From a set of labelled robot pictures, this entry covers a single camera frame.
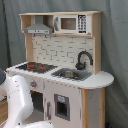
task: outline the wooden trim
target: wooden trim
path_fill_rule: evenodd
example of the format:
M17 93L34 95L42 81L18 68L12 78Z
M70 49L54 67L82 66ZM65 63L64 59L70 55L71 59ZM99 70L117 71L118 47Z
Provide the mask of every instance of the wooden trim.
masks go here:
M61 14L96 14L101 13L101 11L83 11L83 12L51 12L51 13L24 13L19 15L61 15Z
M24 29L31 26L31 16L29 15L21 15L21 31L24 33Z
M83 128L88 127L88 90L81 89Z
M100 108L101 128L105 128L105 88L100 89Z
M25 47L26 47L26 61L34 62L32 34L30 33L25 34Z
M94 74L101 71L101 13L92 15Z
M52 33L53 35L67 35L67 36L85 36L85 37L91 37L91 35L88 34L72 34L72 33Z

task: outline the cabinet door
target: cabinet door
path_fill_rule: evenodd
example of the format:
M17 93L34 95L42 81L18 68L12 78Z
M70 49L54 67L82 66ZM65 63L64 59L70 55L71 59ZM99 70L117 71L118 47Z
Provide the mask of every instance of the cabinet door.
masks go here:
M44 81L44 120L55 128L82 128L81 90Z

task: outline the gray wall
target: gray wall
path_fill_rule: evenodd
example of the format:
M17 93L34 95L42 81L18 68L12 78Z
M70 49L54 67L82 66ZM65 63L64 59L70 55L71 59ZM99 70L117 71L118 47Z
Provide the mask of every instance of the gray wall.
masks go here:
M8 67L8 59L7 59L7 49L6 49L3 6L2 6L2 1L0 1L0 68L5 70L7 67Z
M106 88L106 120L128 127L128 1L127 0L5 0L12 64L25 61L19 13L88 11L102 13L102 70L115 81Z

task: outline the knob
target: knob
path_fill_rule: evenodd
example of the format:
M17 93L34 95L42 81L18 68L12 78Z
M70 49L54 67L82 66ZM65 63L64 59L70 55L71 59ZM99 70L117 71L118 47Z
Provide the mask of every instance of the knob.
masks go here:
M36 86L37 86L37 83L36 83L35 81L33 81L33 82L31 83L31 86L32 86L32 87L36 87Z

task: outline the toy stove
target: toy stove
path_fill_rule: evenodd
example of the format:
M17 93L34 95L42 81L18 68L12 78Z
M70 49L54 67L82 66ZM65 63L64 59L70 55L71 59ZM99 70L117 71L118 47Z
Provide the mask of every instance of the toy stove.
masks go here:
M41 64L41 63L36 63L36 62L29 62L27 64L18 66L16 68L21 69L21 70L26 70L30 72L37 72L37 73L46 73L57 66L53 65L48 65L48 64Z

